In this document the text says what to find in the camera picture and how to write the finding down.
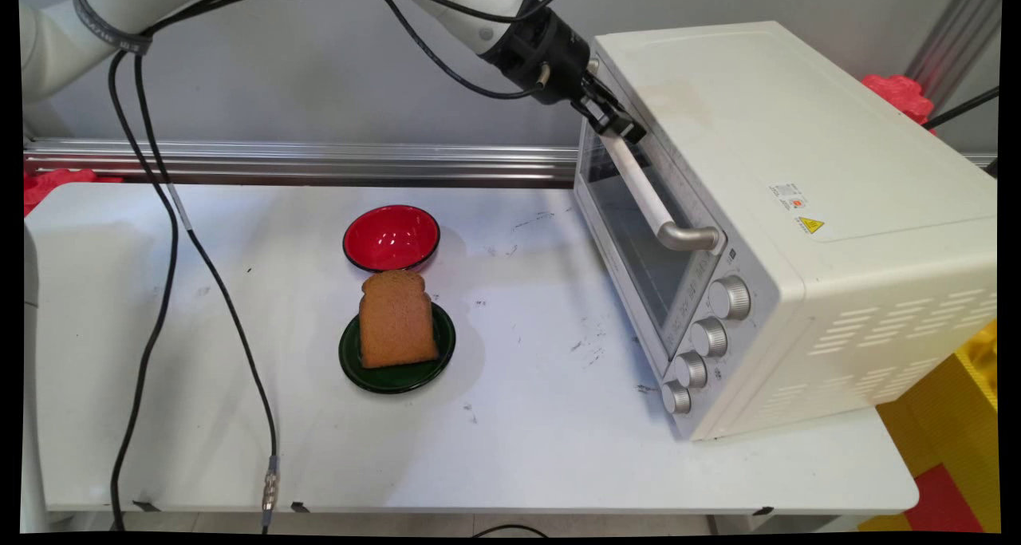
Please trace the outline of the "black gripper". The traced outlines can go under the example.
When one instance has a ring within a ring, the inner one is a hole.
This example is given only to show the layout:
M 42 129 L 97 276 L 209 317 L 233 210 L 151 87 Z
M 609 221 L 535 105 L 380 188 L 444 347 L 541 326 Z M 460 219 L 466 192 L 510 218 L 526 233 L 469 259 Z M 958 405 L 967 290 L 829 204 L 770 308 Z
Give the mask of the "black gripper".
M 571 102 L 596 134 L 616 136 L 627 144 L 648 134 L 605 84 L 588 72 L 589 44 L 550 8 L 507 26 L 481 58 L 518 86 L 518 92 L 486 91 L 485 97 L 531 97 L 543 105 Z

